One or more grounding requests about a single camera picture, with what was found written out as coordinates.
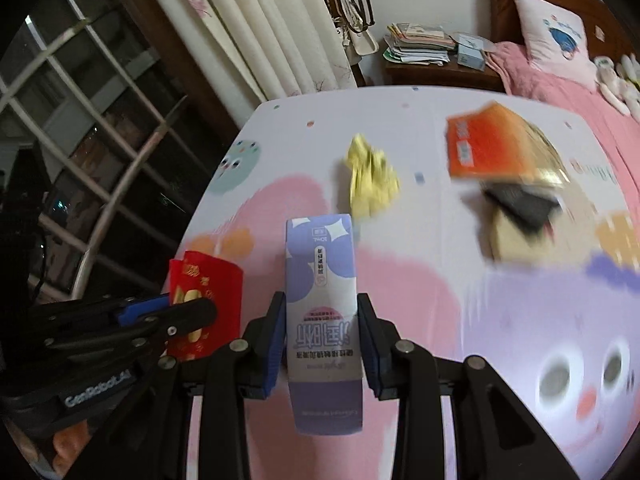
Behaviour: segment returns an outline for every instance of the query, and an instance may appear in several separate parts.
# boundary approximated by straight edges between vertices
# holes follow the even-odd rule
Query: orange package
[[[216,321],[187,336],[171,339],[167,353],[180,361],[211,355],[240,336],[242,269],[236,264],[198,251],[186,251],[169,264],[171,304],[209,298],[218,310]]]
[[[447,123],[451,176],[543,186],[568,182],[558,152],[540,129],[501,104]]]

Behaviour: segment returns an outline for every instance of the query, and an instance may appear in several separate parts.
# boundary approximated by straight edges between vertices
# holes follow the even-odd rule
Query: pink blanket
[[[564,108],[587,121],[609,157],[640,235],[640,124],[621,115],[599,92],[530,67],[524,46],[498,43],[488,63],[502,78],[507,94]]]

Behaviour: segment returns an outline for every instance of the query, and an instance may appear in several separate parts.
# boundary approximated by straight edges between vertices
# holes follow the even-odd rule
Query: cartoon tablecloth
[[[570,267],[494,266],[487,256],[490,208],[478,184],[448,175],[446,118],[493,100],[544,132],[578,195],[587,197],[572,218],[579,229],[555,234],[562,244],[590,222],[585,243],[593,244]],[[403,338],[433,354],[485,356],[582,480],[600,478],[640,420],[640,250],[606,156],[575,114],[434,87],[264,103],[216,171],[178,256],[199,250],[242,267],[244,328],[284,290],[286,220],[349,211],[344,156],[356,133],[384,150],[401,181],[387,211],[356,225],[358,290]],[[351,436],[297,434],[284,377],[266,402],[247,401],[246,413],[254,480],[390,477],[397,403],[378,402],[368,388],[363,431]]]

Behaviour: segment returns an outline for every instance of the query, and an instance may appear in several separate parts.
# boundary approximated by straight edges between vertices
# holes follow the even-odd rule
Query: purple and white box
[[[362,430],[362,362],[351,216],[287,221],[287,367],[296,429]]]

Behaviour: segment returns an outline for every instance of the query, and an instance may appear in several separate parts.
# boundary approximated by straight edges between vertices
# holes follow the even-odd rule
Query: wooden headboard
[[[513,43],[524,44],[515,2],[513,0],[490,1],[491,41],[494,43],[513,41]],[[632,43],[624,30],[602,1],[546,1],[575,12],[582,18],[587,33],[587,47],[591,59],[596,56],[609,56],[614,62],[619,62],[623,54],[629,54],[634,51]]]

